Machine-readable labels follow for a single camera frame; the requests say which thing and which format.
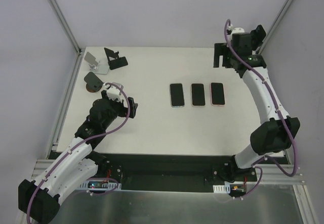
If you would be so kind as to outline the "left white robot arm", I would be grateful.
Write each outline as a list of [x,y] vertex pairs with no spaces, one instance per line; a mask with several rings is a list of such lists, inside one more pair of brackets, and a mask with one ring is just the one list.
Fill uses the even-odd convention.
[[18,208],[26,220],[50,223],[68,196],[91,177],[101,178],[108,170],[107,158],[95,148],[108,134],[107,128],[117,117],[134,118],[138,108],[132,97],[103,90],[93,102],[85,121],[56,160],[34,180],[23,180],[18,187]]

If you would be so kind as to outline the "phone with cream case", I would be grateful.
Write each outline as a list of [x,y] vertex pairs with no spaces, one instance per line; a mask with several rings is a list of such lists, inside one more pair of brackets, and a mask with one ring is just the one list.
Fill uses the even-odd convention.
[[191,102],[194,107],[203,107],[206,105],[205,89],[202,83],[193,83],[191,85]]

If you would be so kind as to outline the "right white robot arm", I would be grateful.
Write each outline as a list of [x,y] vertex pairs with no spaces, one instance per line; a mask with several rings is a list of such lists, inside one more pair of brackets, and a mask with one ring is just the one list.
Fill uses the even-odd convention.
[[246,33],[242,28],[226,28],[226,42],[215,44],[215,55],[223,56],[223,67],[234,69],[248,87],[260,118],[260,126],[251,133],[248,146],[225,164],[225,172],[234,181],[243,178],[246,170],[262,159],[273,161],[273,153],[291,148],[294,157],[297,156],[295,136],[300,121],[291,117],[281,104],[263,57],[253,54],[257,34]]

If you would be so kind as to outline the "phone with clear blue case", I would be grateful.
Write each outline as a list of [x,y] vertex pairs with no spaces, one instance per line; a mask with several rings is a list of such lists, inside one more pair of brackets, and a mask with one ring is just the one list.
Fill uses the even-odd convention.
[[183,85],[181,83],[170,84],[170,97],[172,107],[183,107],[185,105]]

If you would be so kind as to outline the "phone with pink case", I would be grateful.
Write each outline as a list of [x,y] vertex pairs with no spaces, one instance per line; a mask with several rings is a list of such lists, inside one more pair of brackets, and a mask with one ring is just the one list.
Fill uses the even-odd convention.
[[214,106],[225,105],[224,86],[222,83],[212,82],[210,86],[211,90],[211,104]]

